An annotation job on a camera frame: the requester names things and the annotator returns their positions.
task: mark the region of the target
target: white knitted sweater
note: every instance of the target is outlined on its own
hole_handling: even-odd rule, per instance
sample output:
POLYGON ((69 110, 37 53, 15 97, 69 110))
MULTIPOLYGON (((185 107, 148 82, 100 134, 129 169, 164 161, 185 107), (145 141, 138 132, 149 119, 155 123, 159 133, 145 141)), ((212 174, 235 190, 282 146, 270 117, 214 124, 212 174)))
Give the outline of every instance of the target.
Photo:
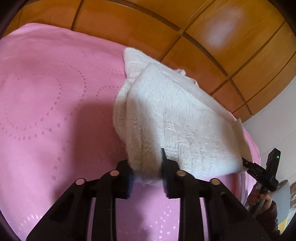
POLYGON ((113 124, 142 179, 159 177, 161 148, 196 178, 240 172, 242 157, 252 161, 241 121, 184 71, 133 48, 125 49, 124 62, 127 79, 114 104, 113 124))

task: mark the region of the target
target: folded garment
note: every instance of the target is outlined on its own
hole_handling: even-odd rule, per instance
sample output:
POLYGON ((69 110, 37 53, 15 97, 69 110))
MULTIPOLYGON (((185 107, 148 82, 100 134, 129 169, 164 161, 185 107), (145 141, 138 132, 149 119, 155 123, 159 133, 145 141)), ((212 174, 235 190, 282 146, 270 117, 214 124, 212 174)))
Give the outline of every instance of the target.
POLYGON ((241 121, 184 71, 133 48, 125 49, 124 62, 127 79, 113 107, 113 124, 143 180, 159 177, 161 148, 201 179, 243 171, 242 157, 252 161, 241 121))

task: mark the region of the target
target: person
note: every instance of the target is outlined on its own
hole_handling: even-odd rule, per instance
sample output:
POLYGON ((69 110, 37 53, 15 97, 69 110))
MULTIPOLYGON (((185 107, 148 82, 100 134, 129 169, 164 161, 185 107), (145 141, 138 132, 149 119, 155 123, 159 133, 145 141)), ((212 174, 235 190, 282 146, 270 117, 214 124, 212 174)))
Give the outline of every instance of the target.
POLYGON ((251 209, 260 200, 265 200, 265 202, 261 210, 258 212, 256 220, 268 233, 270 241, 275 241, 281 234, 278 230, 276 203, 272 200, 272 193, 266 192, 261 194, 258 190, 258 186, 254 185, 247 198, 247 204, 251 209))

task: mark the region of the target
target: brown tile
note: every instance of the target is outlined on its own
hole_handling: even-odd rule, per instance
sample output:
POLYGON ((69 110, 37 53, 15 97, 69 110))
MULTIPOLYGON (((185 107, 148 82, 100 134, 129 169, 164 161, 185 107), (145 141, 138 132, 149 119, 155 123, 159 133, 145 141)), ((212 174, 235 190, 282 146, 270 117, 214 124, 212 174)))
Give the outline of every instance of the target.
POLYGON ((249 113, 249 111, 248 111, 248 109, 247 109, 247 107, 245 105, 240 107, 238 110, 236 110, 232 114, 236 119, 240 118, 242 122, 245 122, 246 120, 251 118, 251 115, 250 115, 250 113, 249 113))
POLYGON ((186 75, 195 79, 207 93, 226 79, 217 66, 184 37, 180 38, 162 63, 172 69, 184 69, 186 75))
POLYGON ((218 101, 229 112, 233 112, 244 104, 235 88, 230 82, 223 85, 213 95, 213 98, 218 101))
POLYGON ((296 37, 285 23, 270 42, 232 79, 248 101, 284 67, 296 50, 296 37))
POLYGON ((187 30, 231 76, 284 21, 264 0, 215 1, 187 30))
POLYGON ((85 0, 74 30, 137 48, 153 58, 177 36, 155 18, 105 0, 85 0))
POLYGON ((248 106, 252 114, 256 114, 270 101, 272 101, 296 76, 296 55, 283 68, 283 70, 250 101, 248 106))
POLYGON ((41 0, 23 7, 19 27, 44 23, 70 29, 80 0, 41 0))
POLYGON ((18 26, 18 22, 20 20, 20 14, 21 14, 21 10, 16 14, 16 16, 13 18, 13 20, 10 22, 9 26, 7 27, 6 31, 4 32, 3 37, 5 37, 6 35, 10 34, 11 32, 13 32, 14 30, 17 29, 18 26))
POLYGON ((159 14, 180 28, 188 24, 192 16, 198 15, 213 0, 128 0, 159 14))

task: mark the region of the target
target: round metal pivot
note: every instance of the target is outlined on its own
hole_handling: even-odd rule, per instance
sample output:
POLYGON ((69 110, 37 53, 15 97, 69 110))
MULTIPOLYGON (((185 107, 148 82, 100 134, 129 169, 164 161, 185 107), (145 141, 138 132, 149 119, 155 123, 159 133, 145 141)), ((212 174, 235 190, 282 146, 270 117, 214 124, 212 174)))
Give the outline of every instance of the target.
POLYGON ((110 172, 110 175, 113 176, 113 177, 118 176, 119 175, 119 171, 113 170, 113 171, 110 172))
POLYGON ((85 183, 85 180, 83 178, 78 178, 76 181, 75 181, 76 185, 82 185, 85 183))
POLYGON ((179 170, 179 171, 177 171, 177 175, 180 177, 184 177, 186 175, 186 172, 183 170, 179 170))
POLYGON ((213 179, 211 180, 211 183, 214 184, 214 185, 219 185, 221 182, 220 182, 219 179, 217 179, 217 178, 213 178, 213 179))

